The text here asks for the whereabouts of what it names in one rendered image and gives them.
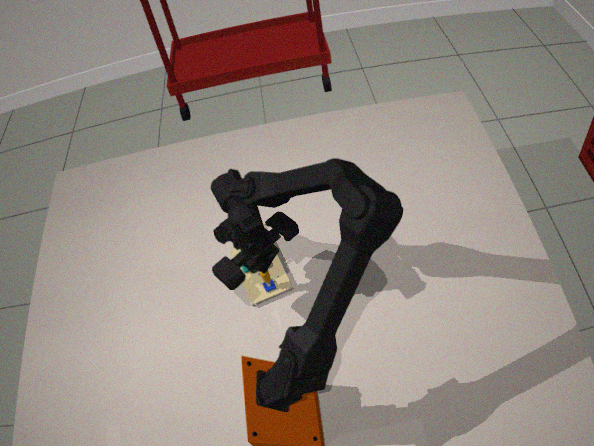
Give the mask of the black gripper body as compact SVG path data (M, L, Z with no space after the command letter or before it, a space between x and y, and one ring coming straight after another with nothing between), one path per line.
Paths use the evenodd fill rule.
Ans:
M268 231L263 225L262 232L251 240L238 239L233 230L230 231L240 252L232 260L224 257L212 266L213 274L230 290L235 290L245 281L245 275L240 270L243 265L253 270L260 263L259 259L275 247L274 243L281 235L284 240L290 241L299 233L297 223L283 212L276 212L265 224L272 229Z

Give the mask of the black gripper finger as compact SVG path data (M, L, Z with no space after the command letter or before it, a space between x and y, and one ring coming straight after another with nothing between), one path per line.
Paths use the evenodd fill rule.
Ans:
M272 250L270 250L267 254L264 254L259 259L265 265L265 273L267 272L269 266L271 265L272 261L274 260L275 256L278 253L279 253L279 249L275 246Z
M253 270L249 270L247 267L244 267L249 270L252 274L255 274L256 272L261 272L263 274L265 274L265 265L259 260L259 264L253 269Z

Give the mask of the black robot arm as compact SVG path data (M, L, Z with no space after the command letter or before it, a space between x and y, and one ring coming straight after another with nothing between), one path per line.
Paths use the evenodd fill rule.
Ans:
M231 241L236 250L231 230L241 240L254 239L263 230L257 205L275 208L294 196L331 189L342 207L341 242L308 319L287 329L272 368L257 371L256 405L288 412L288 405L304 394L325 389L337 352L337 329L372 254L400 222L401 201L354 163L340 159L284 172L249 171L244 178L229 169L210 188L228 213L214 236L222 244Z

